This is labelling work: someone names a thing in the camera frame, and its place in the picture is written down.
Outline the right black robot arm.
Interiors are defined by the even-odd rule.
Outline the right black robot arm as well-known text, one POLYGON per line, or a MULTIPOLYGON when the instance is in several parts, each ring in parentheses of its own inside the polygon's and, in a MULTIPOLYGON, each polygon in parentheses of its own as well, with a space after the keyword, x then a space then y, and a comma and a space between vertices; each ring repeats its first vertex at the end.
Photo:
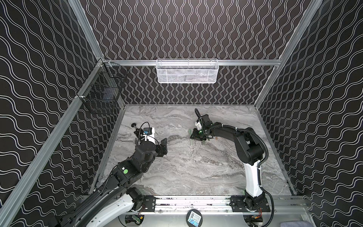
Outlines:
POLYGON ((261 165, 268 159, 266 144, 252 128, 237 128, 220 122, 212 122, 207 114, 201 115, 195 109, 197 120, 196 128, 190 139, 207 141, 221 137, 232 141, 235 145, 238 158, 244 164, 246 188, 244 205, 249 211, 260 209, 260 205, 267 202, 267 192, 262 186, 261 165))

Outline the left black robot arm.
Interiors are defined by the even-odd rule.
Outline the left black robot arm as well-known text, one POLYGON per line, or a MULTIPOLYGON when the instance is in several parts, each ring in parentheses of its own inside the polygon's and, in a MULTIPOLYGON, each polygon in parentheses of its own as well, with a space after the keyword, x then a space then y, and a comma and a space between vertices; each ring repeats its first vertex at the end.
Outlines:
POLYGON ((105 182, 77 208, 55 216, 50 227, 103 227, 117 216, 141 207, 143 195, 132 185, 150 169, 156 157, 167 154, 167 139, 142 141, 132 156, 118 163, 105 182))

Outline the light green pen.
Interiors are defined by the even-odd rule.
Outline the light green pen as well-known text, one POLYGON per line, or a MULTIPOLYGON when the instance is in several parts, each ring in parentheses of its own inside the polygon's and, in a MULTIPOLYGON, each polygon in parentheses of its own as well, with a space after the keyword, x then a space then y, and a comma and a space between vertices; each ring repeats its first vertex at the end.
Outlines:
POLYGON ((191 146, 193 146, 192 130, 191 130, 191 129, 189 129, 189 130, 188 130, 188 133, 189 133, 189 137, 190 137, 190 143, 191 143, 191 146))

